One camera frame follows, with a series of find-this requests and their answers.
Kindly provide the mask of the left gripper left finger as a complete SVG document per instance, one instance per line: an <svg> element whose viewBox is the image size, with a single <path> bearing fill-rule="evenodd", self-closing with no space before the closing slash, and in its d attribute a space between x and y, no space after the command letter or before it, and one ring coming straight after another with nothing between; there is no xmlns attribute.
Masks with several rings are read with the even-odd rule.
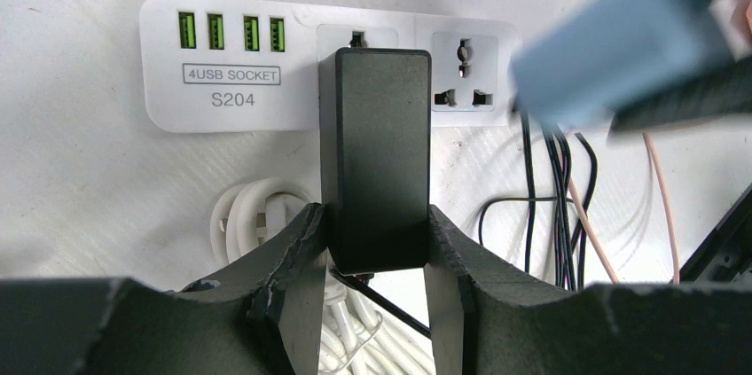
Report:
<svg viewBox="0 0 752 375"><path fill-rule="evenodd" d="M1 284L4 374L314 374L325 210L184 289L127 277Z"/></svg>

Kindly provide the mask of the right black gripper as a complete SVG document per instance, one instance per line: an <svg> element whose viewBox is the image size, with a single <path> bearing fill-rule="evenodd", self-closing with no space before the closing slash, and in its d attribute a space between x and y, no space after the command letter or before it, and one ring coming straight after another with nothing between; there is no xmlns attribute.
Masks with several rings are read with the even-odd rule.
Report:
<svg viewBox="0 0 752 375"><path fill-rule="evenodd" d="M680 128L695 121L751 112L751 58L733 58L720 28L709 11L711 0L668 0L670 12L650 21L652 27L669 30L683 22L691 29L680 44L703 44L696 67L660 68L660 80L645 85L645 95L615 112L613 133L639 132L662 194L670 237L672 261L678 262L678 246L662 169L650 129ZM673 283L751 282L751 191L746 190L683 266L675 265Z"/></svg>

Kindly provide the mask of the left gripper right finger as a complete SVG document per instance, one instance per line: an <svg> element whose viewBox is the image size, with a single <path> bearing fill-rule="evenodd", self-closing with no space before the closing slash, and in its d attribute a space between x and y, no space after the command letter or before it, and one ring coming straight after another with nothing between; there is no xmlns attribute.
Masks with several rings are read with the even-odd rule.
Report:
<svg viewBox="0 0 752 375"><path fill-rule="evenodd" d="M424 268L439 374L748 374L741 284L547 284L430 209Z"/></svg>

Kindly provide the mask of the light blue small adapter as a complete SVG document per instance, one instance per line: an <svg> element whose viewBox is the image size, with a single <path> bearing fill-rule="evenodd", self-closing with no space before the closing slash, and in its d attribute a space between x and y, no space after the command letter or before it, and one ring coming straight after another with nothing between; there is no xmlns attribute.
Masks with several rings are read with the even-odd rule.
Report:
<svg viewBox="0 0 752 375"><path fill-rule="evenodd" d="M513 57L513 108L583 126L733 60L710 0L595 0Z"/></svg>

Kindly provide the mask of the black multi-port charger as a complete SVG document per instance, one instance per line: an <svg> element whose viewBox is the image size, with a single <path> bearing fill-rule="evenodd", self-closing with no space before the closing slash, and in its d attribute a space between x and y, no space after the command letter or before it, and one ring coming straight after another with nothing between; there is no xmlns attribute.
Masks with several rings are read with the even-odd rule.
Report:
<svg viewBox="0 0 752 375"><path fill-rule="evenodd" d="M318 65L327 242L345 275L427 262L431 74L414 49L340 48Z"/></svg>

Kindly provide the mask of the white USB power strip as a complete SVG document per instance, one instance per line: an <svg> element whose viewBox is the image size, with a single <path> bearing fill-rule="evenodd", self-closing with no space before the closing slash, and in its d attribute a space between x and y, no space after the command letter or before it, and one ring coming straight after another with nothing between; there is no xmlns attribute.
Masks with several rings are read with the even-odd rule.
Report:
<svg viewBox="0 0 752 375"><path fill-rule="evenodd" d="M139 12L145 106L171 133L318 126L318 65L344 47L427 51L432 124L508 122L510 23L263 0L146 0Z"/></svg>

